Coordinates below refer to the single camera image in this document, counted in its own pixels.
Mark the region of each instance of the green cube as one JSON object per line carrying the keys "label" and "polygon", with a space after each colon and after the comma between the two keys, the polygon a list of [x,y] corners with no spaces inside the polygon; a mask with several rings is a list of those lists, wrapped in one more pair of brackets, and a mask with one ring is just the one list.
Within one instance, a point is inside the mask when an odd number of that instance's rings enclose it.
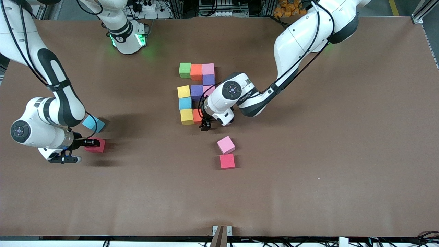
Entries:
{"label": "green cube", "polygon": [[181,62],[179,73],[180,73],[181,78],[190,78],[191,77],[191,63]]}

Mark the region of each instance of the yellow floor line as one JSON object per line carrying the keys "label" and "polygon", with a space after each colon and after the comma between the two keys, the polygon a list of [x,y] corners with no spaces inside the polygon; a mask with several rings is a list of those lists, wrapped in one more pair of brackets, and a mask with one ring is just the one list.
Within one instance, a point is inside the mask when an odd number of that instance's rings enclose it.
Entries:
{"label": "yellow floor line", "polygon": [[389,0],[390,8],[394,16],[399,16],[398,9],[396,8],[395,0]]}

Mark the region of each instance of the light pink cube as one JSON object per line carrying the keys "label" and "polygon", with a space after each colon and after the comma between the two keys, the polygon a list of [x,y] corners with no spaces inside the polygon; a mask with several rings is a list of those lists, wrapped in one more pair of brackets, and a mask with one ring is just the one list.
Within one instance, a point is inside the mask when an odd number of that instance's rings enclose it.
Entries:
{"label": "light pink cube", "polygon": [[209,96],[215,90],[214,86],[203,86],[204,97]]}
{"label": "light pink cube", "polygon": [[203,75],[215,75],[215,66],[213,63],[203,64]]}
{"label": "light pink cube", "polygon": [[229,136],[224,137],[223,139],[219,140],[217,143],[223,154],[228,154],[233,150],[235,150],[235,145],[233,144]]}
{"label": "light pink cube", "polygon": [[235,167],[235,158],[232,153],[220,155],[219,161],[221,163],[221,169],[230,169]]}

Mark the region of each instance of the brown table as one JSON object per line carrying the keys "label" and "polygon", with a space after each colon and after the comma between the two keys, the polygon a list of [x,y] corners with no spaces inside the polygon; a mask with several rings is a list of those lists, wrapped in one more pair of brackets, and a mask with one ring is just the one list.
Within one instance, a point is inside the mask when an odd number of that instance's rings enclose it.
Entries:
{"label": "brown table", "polygon": [[[0,87],[1,235],[415,236],[439,228],[438,70],[410,18],[361,18],[256,118],[208,133],[179,121],[179,62],[276,77],[270,19],[154,23],[122,55],[99,22],[38,22],[87,110],[109,122],[107,152],[52,164],[9,135],[32,97],[51,96],[12,63]],[[82,134],[91,131],[75,127]],[[219,169],[230,135],[237,169]]]}

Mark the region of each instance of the cube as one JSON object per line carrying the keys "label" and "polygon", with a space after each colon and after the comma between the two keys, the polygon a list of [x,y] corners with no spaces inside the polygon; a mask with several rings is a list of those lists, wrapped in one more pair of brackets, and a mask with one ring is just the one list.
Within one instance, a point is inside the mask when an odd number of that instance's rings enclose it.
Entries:
{"label": "cube", "polygon": [[191,109],[192,110],[192,100],[190,97],[187,98],[179,98],[178,99],[178,109],[184,110],[184,109]]}
{"label": "cube", "polygon": [[203,95],[202,85],[191,85],[191,98],[194,101],[200,100]]}
{"label": "cube", "polygon": [[235,150],[235,145],[233,144],[229,136],[226,136],[223,139],[219,140],[217,144],[223,154],[228,154]]}
{"label": "cube", "polygon": [[192,109],[180,110],[180,119],[183,125],[194,124],[194,113]]}
{"label": "cube", "polygon": [[196,81],[203,80],[203,66],[201,64],[191,65],[191,79]]}
{"label": "cube", "polygon": [[201,116],[203,114],[201,113],[200,109],[194,109],[194,124],[201,124]]}
{"label": "cube", "polygon": [[105,123],[99,120],[97,117],[88,115],[88,117],[83,121],[83,125],[94,131],[96,128],[96,123],[94,122],[93,118],[97,122],[96,133],[99,133],[102,130],[102,128],[105,126]]}
{"label": "cube", "polygon": [[209,96],[214,90],[215,87],[213,86],[203,86],[204,97]]}
{"label": "cube", "polygon": [[90,153],[103,153],[105,148],[105,140],[99,137],[91,137],[90,139],[98,140],[100,143],[99,147],[84,147],[84,150]]}
{"label": "cube", "polygon": [[204,75],[203,86],[215,85],[215,75]]}
{"label": "cube", "polygon": [[180,73],[180,78],[190,78],[191,77],[191,63],[181,62],[180,69],[178,72]]}
{"label": "cube", "polygon": [[215,75],[215,66],[213,63],[203,64],[203,75]]}
{"label": "cube", "polygon": [[219,161],[221,163],[221,169],[229,169],[235,167],[235,158],[232,153],[220,155]]}
{"label": "cube", "polygon": [[177,87],[178,98],[187,98],[191,96],[191,88],[189,86]]}

